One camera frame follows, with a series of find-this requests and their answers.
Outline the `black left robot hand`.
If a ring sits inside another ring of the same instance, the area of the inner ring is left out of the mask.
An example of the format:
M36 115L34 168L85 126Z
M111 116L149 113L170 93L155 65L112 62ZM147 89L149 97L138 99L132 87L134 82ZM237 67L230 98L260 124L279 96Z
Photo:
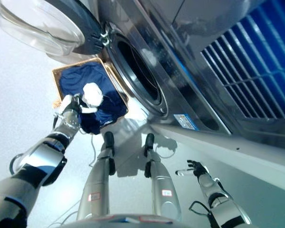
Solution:
M98 111L98 106L88 102L83 94L66 95L58 108L58 113L75 111L77 114L91 114Z

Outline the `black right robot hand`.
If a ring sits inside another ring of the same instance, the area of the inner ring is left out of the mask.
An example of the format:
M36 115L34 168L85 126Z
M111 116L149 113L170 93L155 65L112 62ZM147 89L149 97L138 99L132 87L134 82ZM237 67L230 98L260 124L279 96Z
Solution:
M194 175L197 178L199 178L200 175L209 174L208 169L198 161L187 160L187 165L187 169L176 170L175 174L178 176Z

